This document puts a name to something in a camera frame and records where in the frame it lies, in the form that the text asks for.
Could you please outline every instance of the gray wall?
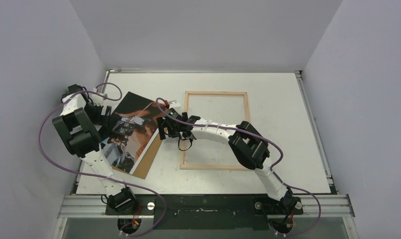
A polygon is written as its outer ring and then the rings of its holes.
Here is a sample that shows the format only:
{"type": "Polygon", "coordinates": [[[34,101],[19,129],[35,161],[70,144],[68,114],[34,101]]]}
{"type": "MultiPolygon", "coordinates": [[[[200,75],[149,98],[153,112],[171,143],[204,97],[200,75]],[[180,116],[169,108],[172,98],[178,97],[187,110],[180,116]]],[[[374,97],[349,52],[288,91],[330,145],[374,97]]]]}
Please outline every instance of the gray wall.
{"type": "Polygon", "coordinates": [[[360,237],[401,238],[401,0],[344,0],[303,78],[360,237]]]}
{"type": "Polygon", "coordinates": [[[303,69],[341,0],[71,0],[107,68],[303,69]]]}
{"type": "MultiPolygon", "coordinates": [[[[45,162],[38,128],[68,85],[92,87],[104,73],[68,0],[0,0],[0,239],[51,237],[74,176],[45,162]]],[[[43,139],[77,168],[51,123],[43,139]]]]}

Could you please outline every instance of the white table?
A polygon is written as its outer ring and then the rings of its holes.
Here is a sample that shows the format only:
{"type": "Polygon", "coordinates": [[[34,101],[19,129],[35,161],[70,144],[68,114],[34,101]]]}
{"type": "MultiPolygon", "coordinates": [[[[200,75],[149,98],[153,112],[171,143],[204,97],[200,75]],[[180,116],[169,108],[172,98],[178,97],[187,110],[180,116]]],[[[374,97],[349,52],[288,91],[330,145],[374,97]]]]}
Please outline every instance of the white table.
{"type": "MultiPolygon", "coordinates": [[[[324,166],[307,111],[293,73],[114,73],[108,82],[124,93],[134,92],[152,100],[162,97],[184,104],[186,91],[247,92],[253,126],[284,151],[275,167],[288,184],[312,193],[329,193],[324,166]]],[[[106,93],[117,97],[118,90],[107,86],[106,93]]],[[[108,102],[111,106],[118,103],[108,102]]],[[[269,146],[271,158],[278,152],[269,146]]],[[[265,188],[252,171],[180,170],[176,140],[162,145],[145,180],[116,172],[123,180],[152,188],[162,194],[256,194],[265,188]]],[[[83,172],[91,172],[84,165],[83,172]]],[[[132,188],[136,194],[147,194],[132,188]]],[[[104,194],[96,178],[81,176],[77,194],[104,194]]]]}

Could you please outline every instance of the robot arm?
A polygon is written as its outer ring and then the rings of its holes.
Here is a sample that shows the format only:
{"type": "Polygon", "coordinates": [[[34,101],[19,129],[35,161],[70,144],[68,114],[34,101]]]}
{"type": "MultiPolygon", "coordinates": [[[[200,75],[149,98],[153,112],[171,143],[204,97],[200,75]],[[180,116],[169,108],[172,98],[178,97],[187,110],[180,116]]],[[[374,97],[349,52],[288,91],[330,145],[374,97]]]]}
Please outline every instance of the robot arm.
{"type": "Polygon", "coordinates": [[[259,132],[247,121],[238,125],[221,124],[207,121],[198,116],[188,117],[187,113],[178,114],[169,111],[169,115],[178,120],[191,124],[205,125],[204,127],[193,127],[162,117],[158,119],[159,135],[161,139],[168,137],[190,140],[192,143],[197,139],[207,139],[223,144],[228,144],[235,154],[238,162],[244,167],[254,170],[267,191],[267,195],[276,201],[280,201],[285,210],[292,211],[295,206],[300,207],[299,199],[293,197],[290,188],[283,185],[273,172],[269,169],[272,161],[269,159],[268,143],[256,137],[227,128],[240,128],[248,132],[260,135],[259,132]]]}
{"type": "MultiPolygon", "coordinates": [[[[78,85],[68,87],[68,93],[62,96],[62,102],[75,92],[84,88],[78,85]]],[[[108,137],[108,122],[111,107],[104,107],[104,98],[93,95],[78,94],[66,105],[60,116],[52,120],[68,152],[76,154],[90,166],[95,174],[121,180],[100,150],[102,139],[108,137]]],[[[108,206],[117,212],[131,213],[137,205],[135,196],[129,187],[107,179],[98,178],[105,188],[108,206]]]]}

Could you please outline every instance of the printed photograph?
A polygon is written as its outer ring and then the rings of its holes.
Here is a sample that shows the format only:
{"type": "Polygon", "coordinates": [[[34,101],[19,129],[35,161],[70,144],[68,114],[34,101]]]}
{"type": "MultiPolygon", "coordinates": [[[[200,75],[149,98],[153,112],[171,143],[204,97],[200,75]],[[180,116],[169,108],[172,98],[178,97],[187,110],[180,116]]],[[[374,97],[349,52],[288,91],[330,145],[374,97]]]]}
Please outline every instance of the printed photograph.
{"type": "Polygon", "coordinates": [[[108,162],[132,174],[157,135],[157,118],[162,116],[155,101],[128,92],[112,113],[112,133],[102,144],[108,162]]]}

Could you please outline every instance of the bolt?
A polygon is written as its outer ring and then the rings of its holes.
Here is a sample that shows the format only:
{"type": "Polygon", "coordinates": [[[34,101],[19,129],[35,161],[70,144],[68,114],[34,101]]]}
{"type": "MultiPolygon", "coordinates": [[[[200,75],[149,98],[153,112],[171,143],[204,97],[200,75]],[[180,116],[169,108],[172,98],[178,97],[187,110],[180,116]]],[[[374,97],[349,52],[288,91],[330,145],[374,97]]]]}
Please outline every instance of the bolt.
{"type": "Polygon", "coordinates": [[[262,203],[261,203],[261,202],[256,202],[256,203],[255,203],[255,208],[256,208],[257,210],[262,209],[262,203]]]}
{"type": "Polygon", "coordinates": [[[147,204],[147,209],[149,209],[150,211],[152,211],[155,208],[155,203],[150,202],[147,204]]]}

